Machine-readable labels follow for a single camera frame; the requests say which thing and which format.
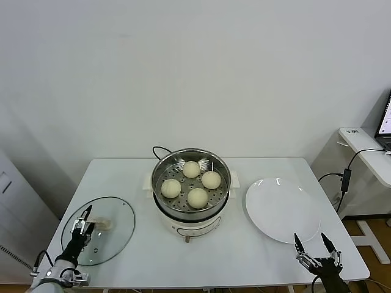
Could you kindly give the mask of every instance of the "pot lid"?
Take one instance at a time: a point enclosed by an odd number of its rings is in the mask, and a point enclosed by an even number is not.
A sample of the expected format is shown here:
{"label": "pot lid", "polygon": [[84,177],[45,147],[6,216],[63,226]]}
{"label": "pot lid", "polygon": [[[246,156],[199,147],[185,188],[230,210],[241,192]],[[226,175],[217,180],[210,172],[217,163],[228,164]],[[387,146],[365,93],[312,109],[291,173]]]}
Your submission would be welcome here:
{"label": "pot lid", "polygon": [[72,238],[73,222],[92,204],[87,222],[95,222],[91,241],[83,248],[78,262],[82,266],[101,264],[119,254],[133,235],[136,218],[129,203],[117,197],[96,198],[81,206],[68,219],[61,235],[61,247],[68,245]]}

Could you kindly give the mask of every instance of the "white desk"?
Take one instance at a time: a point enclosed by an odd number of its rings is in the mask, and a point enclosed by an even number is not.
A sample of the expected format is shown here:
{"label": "white desk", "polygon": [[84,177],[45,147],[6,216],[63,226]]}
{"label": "white desk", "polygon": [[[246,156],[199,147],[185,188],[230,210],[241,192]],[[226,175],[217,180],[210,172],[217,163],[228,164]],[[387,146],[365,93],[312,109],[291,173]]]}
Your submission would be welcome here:
{"label": "white desk", "polygon": [[[156,159],[95,159],[86,171],[61,221],[48,252],[61,253],[65,222],[84,203],[96,197],[115,196],[129,202],[136,228],[125,249],[94,267],[79,268],[91,274],[91,288],[217,288],[308,284],[313,275],[295,259],[294,245],[272,240],[250,223],[243,211],[247,188],[257,179],[280,177],[298,183],[313,195],[321,214],[321,228],[343,252],[344,280],[362,280],[370,273],[356,246],[335,213],[310,167],[301,158],[225,159],[238,174],[241,187],[228,201],[219,228],[186,244],[163,227],[158,210],[142,190],[145,174]],[[313,256],[326,256],[320,235],[304,244]],[[48,268],[45,261],[40,271]]]}
{"label": "white desk", "polygon": [[[365,148],[383,148],[360,127],[342,127],[339,134],[355,153]],[[381,184],[391,188],[391,156],[385,155],[384,152],[363,151],[359,157]]]}
{"label": "white desk", "polygon": [[[366,148],[379,148],[382,146],[370,136],[364,129],[360,127],[342,127],[338,132],[345,142],[352,148],[356,153]],[[361,157],[364,164],[371,170],[372,174],[379,180],[384,186],[391,188],[391,156],[386,155],[380,151],[363,151],[358,156]],[[362,191],[364,196],[356,196],[353,199],[352,204],[362,204],[366,199],[368,190]],[[349,214],[349,207],[343,208],[340,211],[341,219]],[[370,246],[374,253],[378,257],[382,264],[389,264],[390,259],[387,253],[381,247],[378,239],[373,234],[372,230],[365,221],[357,221],[358,226],[363,232],[363,236],[353,236],[352,240],[356,246]]]}

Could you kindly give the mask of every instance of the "ceramic plate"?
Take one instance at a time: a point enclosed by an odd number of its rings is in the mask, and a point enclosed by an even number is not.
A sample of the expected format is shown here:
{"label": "ceramic plate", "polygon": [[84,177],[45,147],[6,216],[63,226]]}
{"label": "ceramic plate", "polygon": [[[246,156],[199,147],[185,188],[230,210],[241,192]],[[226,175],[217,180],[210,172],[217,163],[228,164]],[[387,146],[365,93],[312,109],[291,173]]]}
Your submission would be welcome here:
{"label": "ceramic plate", "polygon": [[311,196],[282,178],[253,183],[246,194],[247,212],[262,232],[284,243],[294,243],[294,233],[309,241],[320,228],[320,215]]}

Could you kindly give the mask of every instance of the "wooden floor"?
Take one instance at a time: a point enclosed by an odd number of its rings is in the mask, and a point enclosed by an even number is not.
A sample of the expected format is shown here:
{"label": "wooden floor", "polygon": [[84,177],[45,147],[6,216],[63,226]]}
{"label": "wooden floor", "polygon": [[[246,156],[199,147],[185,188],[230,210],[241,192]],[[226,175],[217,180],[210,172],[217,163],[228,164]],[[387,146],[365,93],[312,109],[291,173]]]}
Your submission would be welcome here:
{"label": "wooden floor", "polygon": [[[346,229],[351,236],[362,235],[359,227],[355,221],[343,221]],[[391,228],[386,225],[385,220],[367,220],[367,223],[371,227],[372,231],[380,241],[386,253],[391,256]],[[376,255],[370,247],[359,247],[359,252],[367,264],[373,280],[379,281],[391,288],[391,264],[380,264]],[[391,290],[384,289],[382,291],[375,283],[366,282],[370,293],[391,293]],[[24,293],[29,286],[18,285],[0,285],[0,293]],[[349,284],[352,293],[360,293],[359,285],[355,282]],[[305,289],[305,286],[295,286],[295,292],[301,292]],[[261,290],[264,293],[288,293],[287,287],[263,287]],[[126,290],[110,290],[110,293],[125,293]],[[75,290],[75,292],[83,293],[98,293],[101,290],[83,289]],[[143,293],[152,293],[151,290],[143,290]],[[232,288],[232,293],[260,293],[257,288]],[[218,289],[215,293],[231,293],[228,289]],[[188,290],[153,290],[153,293],[202,293],[200,289],[188,289]]]}

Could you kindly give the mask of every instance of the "steamed bun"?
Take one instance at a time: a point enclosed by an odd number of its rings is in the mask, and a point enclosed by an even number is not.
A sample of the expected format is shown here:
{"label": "steamed bun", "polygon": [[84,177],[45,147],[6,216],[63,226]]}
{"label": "steamed bun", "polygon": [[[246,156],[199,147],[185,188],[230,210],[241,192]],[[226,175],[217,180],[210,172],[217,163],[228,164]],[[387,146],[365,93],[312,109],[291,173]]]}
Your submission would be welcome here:
{"label": "steamed bun", "polygon": [[188,203],[195,209],[203,208],[208,203],[208,194],[202,188],[195,188],[188,194]]}
{"label": "steamed bun", "polygon": [[197,162],[189,161],[183,165],[182,172],[187,178],[195,178],[200,175],[201,168]]}
{"label": "steamed bun", "polygon": [[202,176],[201,182],[207,189],[215,189],[220,186],[221,177],[214,171],[208,171]]}
{"label": "steamed bun", "polygon": [[175,198],[181,193],[181,184],[175,179],[165,180],[161,185],[161,193],[164,197]]}

